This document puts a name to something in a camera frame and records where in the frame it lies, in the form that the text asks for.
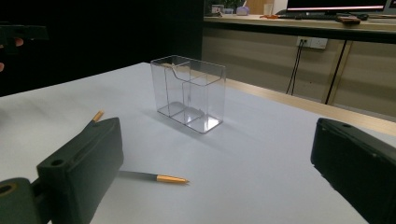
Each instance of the transparent pen holder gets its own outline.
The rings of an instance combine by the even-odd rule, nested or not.
[[[225,66],[176,55],[150,64],[158,112],[198,133],[222,123]]]

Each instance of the black and gold pen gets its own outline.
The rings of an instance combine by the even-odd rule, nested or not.
[[[139,173],[132,171],[119,171],[119,176],[139,178],[139,179],[152,180],[158,182],[174,183],[174,184],[187,184],[190,182],[189,180],[181,177],[175,177],[170,175],[155,175],[155,174]]]

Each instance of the power outlet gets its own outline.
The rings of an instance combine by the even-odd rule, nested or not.
[[[326,49],[327,38],[311,38],[311,45],[309,46],[312,49]]]
[[[296,42],[296,46],[300,46],[301,45],[301,41],[305,41],[303,44],[304,48],[310,48],[311,47],[311,37],[308,36],[298,36],[297,37],[297,42]]]

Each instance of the power cord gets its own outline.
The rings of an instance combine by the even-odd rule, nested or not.
[[[290,85],[291,85],[291,82],[292,82],[293,85],[292,85],[291,93],[290,93],[290,94],[293,95],[293,92],[294,92],[294,84],[295,84],[295,82],[296,82],[297,68],[298,68],[298,64],[299,64],[299,62],[300,62],[301,51],[302,51],[302,49],[303,49],[304,43],[306,43],[306,40],[301,39],[301,40],[300,40],[300,44],[298,45],[298,48],[297,48],[296,61],[295,61],[295,63],[294,63],[293,72],[291,73],[290,82],[289,82],[288,89],[286,90],[286,94],[289,93],[289,88],[290,88]]]

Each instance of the black backdrop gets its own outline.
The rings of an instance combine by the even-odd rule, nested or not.
[[[25,40],[4,55],[0,96],[169,55],[201,59],[204,0],[6,1],[0,21],[44,25],[49,40]]]

